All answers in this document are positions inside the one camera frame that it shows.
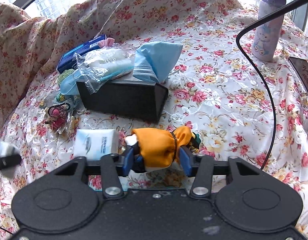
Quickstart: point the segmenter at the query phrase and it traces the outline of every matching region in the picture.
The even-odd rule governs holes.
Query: orange cloth
[[[175,152],[175,140],[167,130],[156,128],[133,129],[136,134],[140,154],[144,159],[146,167],[167,168],[173,162]],[[181,146],[187,145],[192,138],[192,132],[187,126],[181,126],[174,130],[177,141],[177,152],[175,160],[178,161]]]

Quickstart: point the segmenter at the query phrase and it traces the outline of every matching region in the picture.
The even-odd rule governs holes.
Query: tissue box
[[[74,158],[84,156],[98,161],[103,155],[118,153],[118,131],[78,129],[74,143]]]
[[[110,80],[93,94],[84,82],[76,82],[88,110],[116,114],[158,123],[168,97],[168,89],[156,82]]]
[[[73,55],[75,52],[77,52],[79,55],[83,56],[84,54],[86,54],[89,51],[95,50],[95,49],[99,49],[99,46],[97,45],[97,43],[99,41],[105,40],[107,37],[105,34],[92,39],[84,44],[79,45],[78,47],[76,47],[75,49],[72,49],[71,51],[65,53],[58,65],[57,65],[57,71],[62,74],[65,70],[67,69],[77,69],[76,66],[76,58],[73,58]]]

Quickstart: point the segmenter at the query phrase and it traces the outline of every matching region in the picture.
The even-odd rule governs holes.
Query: black cable
[[[296,8],[298,8],[299,6],[305,4],[305,3],[308,3],[308,0],[294,0],[286,5],[284,5],[283,7],[279,8],[278,10],[276,10],[275,12],[272,12],[271,14],[257,20],[256,22],[248,25],[245,29],[243,29],[236,37],[236,44],[239,48],[239,50],[243,53],[243,55],[247,58],[247,60],[252,64],[252,66],[255,68],[256,72],[260,75],[262,81],[264,82],[264,85],[265,85],[265,88],[269,94],[269,97],[270,97],[270,101],[271,101],[271,104],[272,104],[272,109],[273,109],[273,117],[274,117],[274,127],[273,127],[273,135],[272,135],[272,140],[271,140],[271,144],[270,144],[270,147],[269,147],[269,150],[267,152],[267,155],[265,157],[265,160],[261,166],[261,170],[264,169],[269,157],[270,157],[270,154],[271,154],[271,151],[272,151],[272,148],[273,148],[273,145],[274,145],[274,140],[275,140],[275,133],[276,133],[276,111],[275,111],[275,105],[274,105],[274,101],[273,101],[273,98],[272,98],[272,95],[271,95],[271,92],[270,92],[270,89],[263,77],[263,75],[261,74],[261,72],[258,70],[258,68],[255,66],[255,64],[253,63],[253,61],[250,59],[250,57],[245,53],[245,51],[243,50],[242,46],[240,45],[239,43],[239,40],[241,39],[241,37],[248,33],[249,31],[255,29],[256,27],[266,23],[266,22],[269,22],[271,20],[274,20],[275,18],[277,17],[280,17],[286,13],[288,13],[289,11],[291,10],[294,10]]]
[[[0,227],[0,229],[1,229],[1,230],[4,230],[4,231],[7,232],[7,233],[10,233],[11,235],[13,235],[12,232],[9,232],[8,230],[6,230],[6,229],[4,229],[4,228],[1,228],[1,227]]]

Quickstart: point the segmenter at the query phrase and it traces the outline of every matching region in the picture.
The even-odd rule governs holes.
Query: phone
[[[297,57],[290,57],[289,61],[298,74],[308,95],[308,62],[305,59]]]

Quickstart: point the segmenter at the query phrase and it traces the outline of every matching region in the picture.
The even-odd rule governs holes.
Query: floral fabric
[[[181,43],[179,72],[164,84],[169,97],[158,124],[85,111],[76,116],[78,128],[117,129],[122,146],[132,128],[186,125],[199,133],[200,152],[216,160],[237,155],[259,167],[270,144],[273,111],[260,77],[235,43],[256,19],[257,8],[243,9],[237,0],[88,0],[56,20],[30,19],[20,8],[0,4],[0,140],[15,144],[23,158],[12,179],[0,174],[0,226],[17,230],[10,209],[17,190],[73,158],[75,133],[58,135],[45,126],[39,103],[59,89],[55,68],[62,54],[98,34],[134,46]],[[265,171],[302,197],[297,229],[308,237],[308,97],[288,62],[289,56],[308,61],[308,38],[286,17],[270,63],[253,57],[253,39],[251,31],[241,44],[266,78],[277,115]],[[188,188],[192,180],[165,169],[131,172],[121,182],[124,188]],[[215,191],[223,185],[222,176],[214,177]],[[90,186],[100,189],[100,176],[92,176]],[[7,237],[0,230],[0,239]]]

